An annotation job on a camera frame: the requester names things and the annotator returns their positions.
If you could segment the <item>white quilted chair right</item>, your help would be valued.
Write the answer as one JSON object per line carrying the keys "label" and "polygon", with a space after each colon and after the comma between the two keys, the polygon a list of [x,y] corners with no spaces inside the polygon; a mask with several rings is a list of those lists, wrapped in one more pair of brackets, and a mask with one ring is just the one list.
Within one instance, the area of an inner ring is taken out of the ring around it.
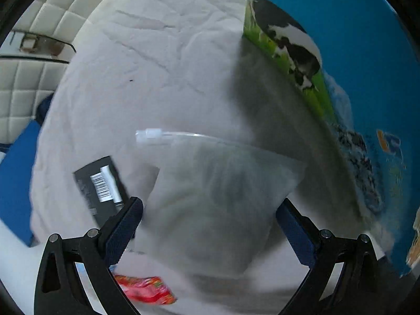
{"label": "white quilted chair right", "polygon": [[85,21],[102,1],[35,0],[15,23],[13,29],[73,43]]}

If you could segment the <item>red candy packet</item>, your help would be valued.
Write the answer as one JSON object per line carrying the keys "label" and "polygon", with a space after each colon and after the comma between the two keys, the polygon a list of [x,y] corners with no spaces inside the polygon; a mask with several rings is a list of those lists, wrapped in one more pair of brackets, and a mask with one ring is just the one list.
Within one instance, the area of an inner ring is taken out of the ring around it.
{"label": "red candy packet", "polygon": [[116,273],[116,266],[110,267],[113,277],[126,297],[133,302],[152,305],[170,305],[177,297],[160,277],[128,277]]}

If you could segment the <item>black snack packet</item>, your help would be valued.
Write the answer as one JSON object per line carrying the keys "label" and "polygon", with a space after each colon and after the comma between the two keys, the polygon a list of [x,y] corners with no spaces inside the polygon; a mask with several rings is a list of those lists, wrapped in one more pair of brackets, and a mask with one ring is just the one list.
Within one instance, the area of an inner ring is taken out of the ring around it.
{"label": "black snack packet", "polygon": [[73,173],[88,209],[101,228],[128,201],[127,191],[110,156],[93,161]]}

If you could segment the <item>white quilted chair left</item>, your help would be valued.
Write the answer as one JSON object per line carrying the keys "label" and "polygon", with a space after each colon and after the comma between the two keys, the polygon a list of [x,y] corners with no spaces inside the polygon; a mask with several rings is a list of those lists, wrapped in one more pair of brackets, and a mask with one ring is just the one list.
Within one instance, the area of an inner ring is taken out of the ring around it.
{"label": "white quilted chair left", "polygon": [[65,63],[1,60],[1,143],[13,143],[35,117],[36,108],[54,93],[67,68]]}

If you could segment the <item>white quilted chair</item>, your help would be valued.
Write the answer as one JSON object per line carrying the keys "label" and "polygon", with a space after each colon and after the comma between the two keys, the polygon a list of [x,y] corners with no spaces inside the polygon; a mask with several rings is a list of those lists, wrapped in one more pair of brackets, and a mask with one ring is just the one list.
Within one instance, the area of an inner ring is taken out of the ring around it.
{"label": "white quilted chair", "polygon": [[73,43],[85,21],[102,1],[35,0],[15,23],[13,29]]}
{"label": "white quilted chair", "polygon": [[65,63],[1,60],[1,143],[13,143],[35,117],[36,108],[54,93],[67,68]]}

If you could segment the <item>cardboard milk box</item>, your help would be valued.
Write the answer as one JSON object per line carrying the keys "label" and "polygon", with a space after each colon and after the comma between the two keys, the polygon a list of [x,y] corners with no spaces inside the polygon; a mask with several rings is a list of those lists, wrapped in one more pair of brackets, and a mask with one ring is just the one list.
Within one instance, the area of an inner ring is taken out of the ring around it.
{"label": "cardboard milk box", "polygon": [[332,128],[371,232],[419,263],[419,51],[386,0],[248,0],[244,28]]}

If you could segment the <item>grey bed sheet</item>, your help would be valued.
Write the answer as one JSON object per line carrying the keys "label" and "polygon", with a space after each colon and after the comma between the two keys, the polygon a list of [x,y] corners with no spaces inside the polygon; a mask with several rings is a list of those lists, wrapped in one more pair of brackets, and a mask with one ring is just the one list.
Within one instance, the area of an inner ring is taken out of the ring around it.
{"label": "grey bed sheet", "polygon": [[335,140],[297,90],[243,36],[246,0],[105,0],[76,39],[53,96],[31,180],[31,229],[77,237],[95,225],[73,172],[110,156],[127,192],[146,199],[154,171],[135,132],[198,132],[304,161],[292,202],[320,226],[362,230]]}

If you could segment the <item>white zip bag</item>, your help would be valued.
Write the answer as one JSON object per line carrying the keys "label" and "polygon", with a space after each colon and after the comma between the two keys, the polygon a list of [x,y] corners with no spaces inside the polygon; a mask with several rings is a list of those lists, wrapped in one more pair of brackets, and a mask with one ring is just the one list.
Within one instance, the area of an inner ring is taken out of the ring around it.
{"label": "white zip bag", "polygon": [[301,161],[212,136],[145,129],[136,141],[158,173],[135,250],[189,274],[242,275],[305,175]]}

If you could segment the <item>dark blue cloth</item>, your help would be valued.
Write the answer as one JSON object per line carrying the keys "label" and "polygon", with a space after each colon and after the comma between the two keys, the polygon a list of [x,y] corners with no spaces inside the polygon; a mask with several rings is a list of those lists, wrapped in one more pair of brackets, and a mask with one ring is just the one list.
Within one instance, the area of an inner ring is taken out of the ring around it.
{"label": "dark blue cloth", "polygon": [[37,106],[35,120],[42,126],[53,99],[53,93],[45,97]]}

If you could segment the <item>blue mat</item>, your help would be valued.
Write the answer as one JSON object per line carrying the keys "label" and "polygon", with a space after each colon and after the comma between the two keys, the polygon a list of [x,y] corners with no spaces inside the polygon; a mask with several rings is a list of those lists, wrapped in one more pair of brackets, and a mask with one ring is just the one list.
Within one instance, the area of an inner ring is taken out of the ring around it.
{"label": "blue mat", "polygon": [[32,120],[1,161],[1,220],[26,246],[31,246],[30,185],[40,124]]}

